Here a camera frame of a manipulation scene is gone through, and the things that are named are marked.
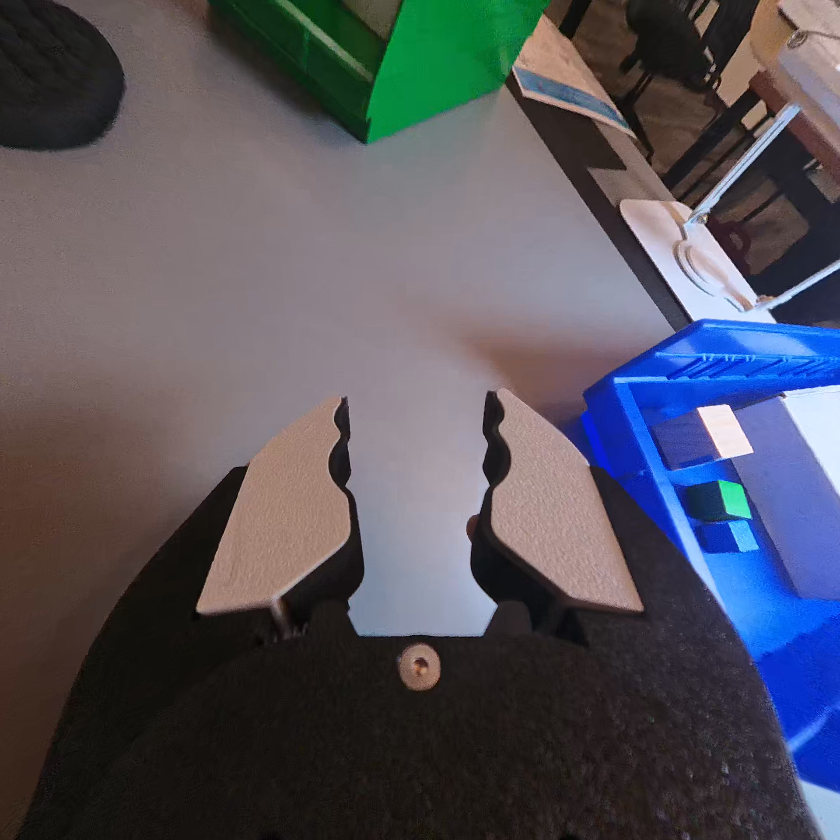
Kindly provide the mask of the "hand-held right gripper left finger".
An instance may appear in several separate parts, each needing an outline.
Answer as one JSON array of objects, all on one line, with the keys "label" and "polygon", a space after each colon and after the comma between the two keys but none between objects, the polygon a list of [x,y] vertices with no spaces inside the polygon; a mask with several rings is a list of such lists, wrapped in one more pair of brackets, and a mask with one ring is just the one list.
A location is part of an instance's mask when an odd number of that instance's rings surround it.
[{"label": "hand-held right gripper left finger", "polygon": [[299,634],[320,605],[348,609],[364,577],[350,436],[348,399],[330,397],[248,462],[199,616],[267,611],[280,633]]}]

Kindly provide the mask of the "blue cube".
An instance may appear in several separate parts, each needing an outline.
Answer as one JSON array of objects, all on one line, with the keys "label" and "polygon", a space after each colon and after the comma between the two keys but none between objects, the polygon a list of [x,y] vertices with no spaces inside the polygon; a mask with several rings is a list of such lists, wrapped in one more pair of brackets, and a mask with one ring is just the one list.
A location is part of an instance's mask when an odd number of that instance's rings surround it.
[{"label": "blue cube", "polygon": [[696,529],[696,536],[707,553],[750,553],[760,549],[749,520],[703,522]]}]

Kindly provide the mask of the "brown wooden table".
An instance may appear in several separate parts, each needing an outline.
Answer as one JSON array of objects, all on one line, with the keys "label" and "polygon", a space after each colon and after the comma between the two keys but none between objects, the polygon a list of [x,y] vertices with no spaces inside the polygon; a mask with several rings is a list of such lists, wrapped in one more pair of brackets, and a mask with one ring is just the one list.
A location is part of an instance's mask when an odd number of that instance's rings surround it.
[{"label": "brown wooden table", "polygon": [[[749,89],[763,102],[767,113],[774,117],[788,104],[789,91],[780,90],[772,76],[760,70],[749,81]],[[824,171],[839,184],[839,129],[812,100],[803,97],[799,111],[786,126],[794,137],[811,153]]]}]

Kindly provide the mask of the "green plastic bin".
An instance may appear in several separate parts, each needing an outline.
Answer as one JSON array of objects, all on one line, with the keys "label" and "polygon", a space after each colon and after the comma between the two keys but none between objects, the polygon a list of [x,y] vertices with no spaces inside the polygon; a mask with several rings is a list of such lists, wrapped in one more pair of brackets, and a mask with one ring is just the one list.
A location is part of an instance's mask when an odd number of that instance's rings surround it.
[{"label": "green plastic bin", "polygon": [[546,1],[211,1],[372,143],[502,87]]}]

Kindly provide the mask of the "blue printed paper sheet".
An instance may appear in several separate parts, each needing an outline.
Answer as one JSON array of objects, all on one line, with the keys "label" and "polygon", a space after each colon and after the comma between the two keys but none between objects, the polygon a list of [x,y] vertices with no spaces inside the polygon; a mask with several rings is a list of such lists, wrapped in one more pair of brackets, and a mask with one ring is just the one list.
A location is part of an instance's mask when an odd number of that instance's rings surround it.
[{"label": "blue printed paper sheet", "polygon": [[572,42],[545,15],[524,42],[511,72],[523,97],[579,114],[638,140]]}]

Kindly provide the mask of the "blue plastic bin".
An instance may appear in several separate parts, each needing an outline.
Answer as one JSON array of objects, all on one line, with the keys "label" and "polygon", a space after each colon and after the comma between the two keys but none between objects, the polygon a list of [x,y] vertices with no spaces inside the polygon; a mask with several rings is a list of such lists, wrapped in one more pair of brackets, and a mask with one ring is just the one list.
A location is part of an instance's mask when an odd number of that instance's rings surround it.
[{"label": "blue plastic bin", "polygon": [[[585,453],[718,597],[771,695],[801,779],[838,794],[838,331],[704,319],[584,392]],[[670,470],[650,429],[730,405],[754,452]],[[759,550],[707,553],[684,488],[738,482]]]}]

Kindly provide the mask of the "pale wooden cube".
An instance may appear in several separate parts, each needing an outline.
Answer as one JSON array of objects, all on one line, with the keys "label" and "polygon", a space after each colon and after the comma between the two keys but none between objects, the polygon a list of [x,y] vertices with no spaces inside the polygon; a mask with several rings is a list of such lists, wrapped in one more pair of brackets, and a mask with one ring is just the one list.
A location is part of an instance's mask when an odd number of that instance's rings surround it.
[{"label": "pale wooden cube", "polygon": [[650,433],[670,470],[717,463],[754,452],[728,404],[693,408],[652,426]]}]

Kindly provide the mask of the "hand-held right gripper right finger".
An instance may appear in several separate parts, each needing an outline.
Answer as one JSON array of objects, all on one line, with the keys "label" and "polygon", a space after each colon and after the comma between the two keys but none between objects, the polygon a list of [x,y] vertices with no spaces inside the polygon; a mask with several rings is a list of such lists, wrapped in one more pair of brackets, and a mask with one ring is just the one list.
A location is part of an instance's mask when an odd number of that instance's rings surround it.
[{"label": "hand-held right gripper right finger", "polygon": [[507,389],[486,394],[487,489],[474,518],[470,570],[499,612],[560,632],[575,610],[644,614],[643,600],[591,465],[554,425]]}]

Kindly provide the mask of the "white lamp base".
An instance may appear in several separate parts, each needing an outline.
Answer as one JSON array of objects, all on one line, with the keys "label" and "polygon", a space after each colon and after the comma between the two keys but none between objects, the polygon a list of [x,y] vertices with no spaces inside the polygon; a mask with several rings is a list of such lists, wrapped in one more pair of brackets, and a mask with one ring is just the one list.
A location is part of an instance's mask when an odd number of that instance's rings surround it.
[{"label": "white lamp base", "polygon": [[838,272],[835,260],[778,297],[758,296],[707,228],[712,210],[802,111],[787,102],[770,126],[694,208],[675,201],[624,199],[620,213],[690,321],[774,323],[775,309]]}]

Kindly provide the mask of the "black chair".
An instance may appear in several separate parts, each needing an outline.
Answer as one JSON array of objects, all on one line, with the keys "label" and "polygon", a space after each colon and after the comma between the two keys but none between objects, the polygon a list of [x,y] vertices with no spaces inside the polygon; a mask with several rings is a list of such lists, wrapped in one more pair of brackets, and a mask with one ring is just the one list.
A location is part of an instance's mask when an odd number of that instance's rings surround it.
[{"label": "black chair", "polygon": [[717,1],[717,9],[703,31],[700,16],[709,2],[630,1],[625,19],[636,36],[633,50],[621,62],[626,74],[639,67],[640,79],[616,105],[627,125],[640,130],[635,107],[657,78],[678,82],[690,92],[702,94],[711,104],[722,72],[747,36],[757,1]]}]

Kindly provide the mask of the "green cube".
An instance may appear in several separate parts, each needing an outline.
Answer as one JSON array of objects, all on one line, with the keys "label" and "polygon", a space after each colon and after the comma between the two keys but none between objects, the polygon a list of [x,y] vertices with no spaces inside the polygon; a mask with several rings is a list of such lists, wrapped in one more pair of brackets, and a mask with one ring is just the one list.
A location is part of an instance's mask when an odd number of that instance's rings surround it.
[{"label": "green cube", "polygon": [[686,512],[700,522],[753,518],[745,489],[734,481],[716,479],[684,488]]}]

